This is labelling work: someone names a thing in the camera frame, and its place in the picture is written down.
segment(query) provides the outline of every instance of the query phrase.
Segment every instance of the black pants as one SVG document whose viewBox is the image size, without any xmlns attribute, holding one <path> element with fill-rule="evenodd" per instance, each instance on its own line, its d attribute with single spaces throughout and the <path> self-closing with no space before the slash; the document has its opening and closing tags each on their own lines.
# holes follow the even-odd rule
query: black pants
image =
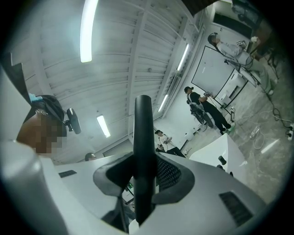
<svg viewBox="0 0 294 235">
<path fill-rule="evenodd" d="M 182 152 L 179 150 L 178 147 L 175 147 L 175 148 L 173 148 L 173 149 L 167 150 L 166 153 L 168 153 L 168 154 L 172 154 L 172 155 L 177 155 L 177 156 L 180 156 L 180 157 L 184 157 L 184 158 L 186 158 L 186 157 L 184 156 L 184 154 L 182 154 Z"/>
<path fill-rule="evenodd" d="M 220 111 L 217 110 L 216 107 L 209 108 L 205 111 L 211 114 L 212 118 L 215 121 L 215 125 L 220 130 L 221 134 L 223 134 L 223 131 L 225 130 L 222 125 L 224 125 L 227 129 L 231 128 L 231 125 L 226 121 L 224 116 L 221 114 Z"/>
</svg>

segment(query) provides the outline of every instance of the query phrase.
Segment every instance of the black pole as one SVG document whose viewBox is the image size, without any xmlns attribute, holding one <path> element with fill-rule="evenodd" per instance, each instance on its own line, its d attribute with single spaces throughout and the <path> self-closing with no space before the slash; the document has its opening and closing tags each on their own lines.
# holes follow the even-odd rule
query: black pole
<svg viewBox="0 0 294 235">
<path fill-rule="evenodd" d="M 135 100 L 134 159 L 135 212 L 136 221 L 141 225 L 154 209 L 151 198 L 155 193 L 157 171 L 152 103 L 147 95 Z"/>
</svg>

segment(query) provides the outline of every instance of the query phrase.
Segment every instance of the black shirt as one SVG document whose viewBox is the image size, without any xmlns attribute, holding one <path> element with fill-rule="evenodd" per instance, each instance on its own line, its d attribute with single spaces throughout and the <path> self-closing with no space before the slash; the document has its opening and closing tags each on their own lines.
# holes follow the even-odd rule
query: black shirt
<svg viewBox="0 0 294 235">
<path fill-rule="evenodd" d="M 191 101 L 193 103 L 198 104 L 198 105 L 200 105 L 199 98 L 200 98 L 200 95 L 196 92 L 192 92 L 190 94 Z M 201 104 L 203 105 L 203 108 L 206 112 L 209 112 L 209 110 L 211 110 L 211 109 L 215 109 L 215 107 L 212 104 L 210 104 L 208 101 L 201 102 Z"/>
</svg>

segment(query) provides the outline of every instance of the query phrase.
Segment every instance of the black mesh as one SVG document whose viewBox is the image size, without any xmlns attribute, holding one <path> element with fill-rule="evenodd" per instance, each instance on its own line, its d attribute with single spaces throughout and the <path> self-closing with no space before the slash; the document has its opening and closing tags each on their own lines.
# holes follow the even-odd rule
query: black mesh
<svg viewBox="0 0 294 235">
<path fill-rule="evenodd" d="M 174 186 L 180 181 L 181 171 L 169 162 L 157 157 L 157 180 L 159 191 Z"/>
</svg>

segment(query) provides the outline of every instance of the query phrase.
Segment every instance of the person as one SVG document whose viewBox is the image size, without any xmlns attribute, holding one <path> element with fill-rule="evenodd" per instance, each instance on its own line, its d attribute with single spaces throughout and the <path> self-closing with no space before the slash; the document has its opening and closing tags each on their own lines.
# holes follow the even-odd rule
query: person
<svg viewBox="0 0 294 235">
<path fill-rule="evenodd" d="M 164 147 L 163 147 L 162 145 L 159 145 L 159 147 L 157 147 L 157 148 L 155 149 L 155 151 L 156 151 L 156 152 L 165 152 L 165 151 L 164 151 Z"/>
<path fill-rule="evenodd" d="M 202 104 L 205 112 L 208 112 L 215 121 L 215 125 L 220 130 L 221 134 L 227 129 L 229 132 L 232 131 L 232 126 L 226 121 L 224 116 L 221 114 L 217 108 L 207 101 L 208 96 L 201 97 L 198 93 L 193 92 L 193 87 L 185 87 L 184 91 L 187 94 L 187 104 L 196 103 L 198 105 Z"/>
<path fill-rule="evenodd" d="M 273 94 L 273 90 L 271 89 L 271 81 L 269 79 L 266 68 L 262 65 L 262 63 L 256 59 L 253 59 L 249 53 L 245 52 L 243 47 L 234 44 L 223 43 L 216 37 L 215 34 L 208 36 L 207 40 L 232 64 L 238 64 L 249 71 L 258 72 L 260 75 L 261 87 L 263 91 L 268 95 Z"/>
<path fill-rule="evenodd" d="M 29 94 L 31 111 L 23 122 L 17 141 L 32 147 L 38 155 L 50 154 L 58 137 L 66 137 L 64 112 L 52 95 Z"/>
<path fill-rule="evenodd" d="M 87 154 L 85 155 L 85 162 L 93 161 L 93 160 L 96 160 L 96 159 L 97 159 L 97 158 L 96 158 L 96 156 L 94 155 L 94 153 L 89 152 L 89 153 L 87 153 Z"/>
<path fill-rule="evenodd" d="M 164 151 L 168 154 L 185 157 L 184 154 L 182 154 L 182 152 L 179 150 L 179 148 L 174 146 L 173 143 L 171 142 L 172 137 L 167 137 L 160 130 L 155 131 L 155 134 L 158 135 L 158 141 L 157 141 L 158 149 L 160 150 L 164 149 Z"/>
</svg>

